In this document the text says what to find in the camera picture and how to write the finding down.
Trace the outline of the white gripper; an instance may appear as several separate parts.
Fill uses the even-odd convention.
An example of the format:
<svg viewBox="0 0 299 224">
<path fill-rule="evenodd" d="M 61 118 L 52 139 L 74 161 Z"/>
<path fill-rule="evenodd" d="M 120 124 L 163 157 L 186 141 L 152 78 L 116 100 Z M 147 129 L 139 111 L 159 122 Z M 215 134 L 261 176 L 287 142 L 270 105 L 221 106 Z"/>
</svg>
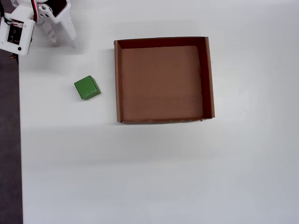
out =
<svg viewBox="0 0 299 224">
<path fill-rule="evenodd" d="M 70 16 L 71 3 L 69 0 L 47 0 L 38 4 L 37 27 L 47 36 L 51 43 L 57 42 L 57 37 L 51 26 L 52 23 L 60 23 L 68 37 L 68 43 L 76 48 L 77 33 Z"/>
</svg>

